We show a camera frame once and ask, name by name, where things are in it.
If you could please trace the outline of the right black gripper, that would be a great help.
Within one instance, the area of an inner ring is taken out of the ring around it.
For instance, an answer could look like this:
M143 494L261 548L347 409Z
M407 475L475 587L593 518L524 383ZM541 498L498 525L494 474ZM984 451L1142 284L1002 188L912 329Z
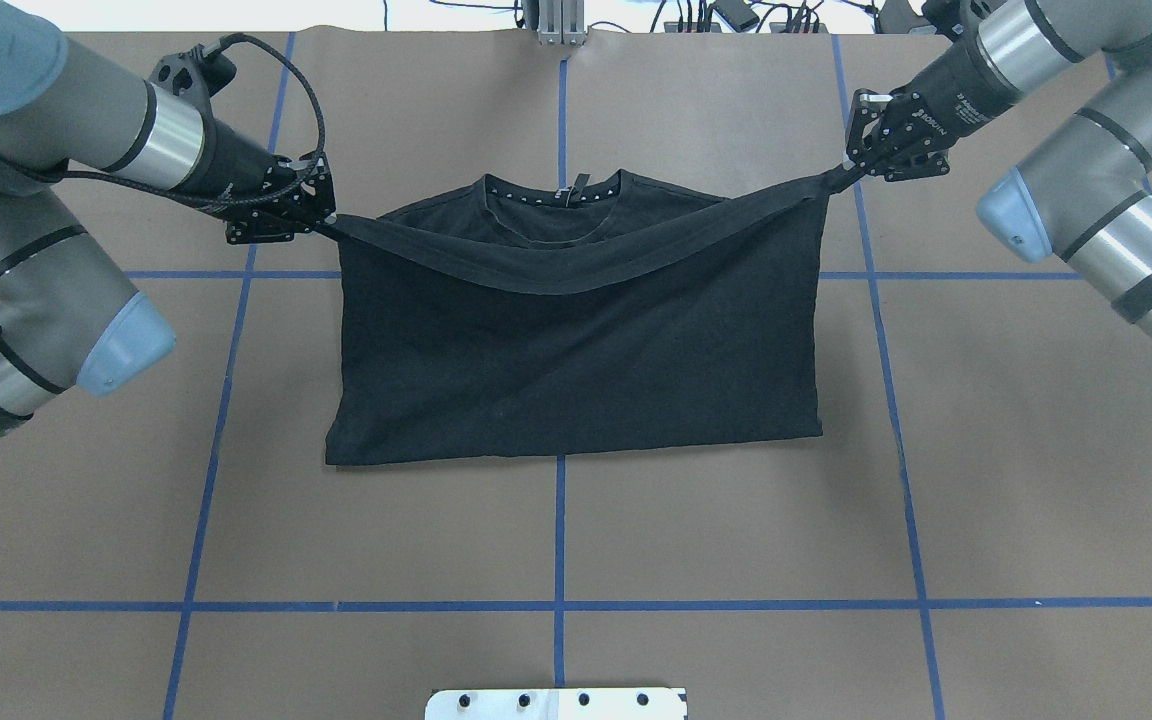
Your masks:
M855 90L846 119L846 164L887 182L941 177L948 149L1020 104L979 45L954 45L896 94ZM890 136L884 114L890 105Z

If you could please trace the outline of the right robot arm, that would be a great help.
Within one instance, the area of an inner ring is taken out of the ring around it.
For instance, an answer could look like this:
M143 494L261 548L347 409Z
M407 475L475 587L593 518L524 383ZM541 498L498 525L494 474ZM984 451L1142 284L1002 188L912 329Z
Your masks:
M1096 54L1112 77L978 200L1028 263L1056 256L1152 338L1152 1L1005 1L960 12L950 50L886 94L861 88L836 190L942 176L947 151Z

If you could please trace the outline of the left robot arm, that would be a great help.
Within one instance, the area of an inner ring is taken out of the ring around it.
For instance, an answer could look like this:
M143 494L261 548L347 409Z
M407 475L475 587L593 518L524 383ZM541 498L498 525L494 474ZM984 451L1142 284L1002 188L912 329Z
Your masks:
M165 55L147 78L0 1L0 438L70 388L109 395L177 338L60 200L63 181L115 184L223 220L229 243L328 232L335 209L321 104L314 150L275 154L217 118L212 99L247 33Z

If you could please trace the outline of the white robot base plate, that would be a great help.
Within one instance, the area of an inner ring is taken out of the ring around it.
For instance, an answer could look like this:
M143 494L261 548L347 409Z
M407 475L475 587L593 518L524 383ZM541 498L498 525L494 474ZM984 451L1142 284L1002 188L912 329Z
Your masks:
M449 689L431 694L425 719L687 719L685 689L577 687Z

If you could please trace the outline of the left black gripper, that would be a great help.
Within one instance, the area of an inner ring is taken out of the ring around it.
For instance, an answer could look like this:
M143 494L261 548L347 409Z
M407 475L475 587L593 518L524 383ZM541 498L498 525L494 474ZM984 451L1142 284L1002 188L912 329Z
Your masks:
M229 245L287 243L334 223L338 196L326 156L275 156L223 122L204 123L200 158L202 213L227 213Z

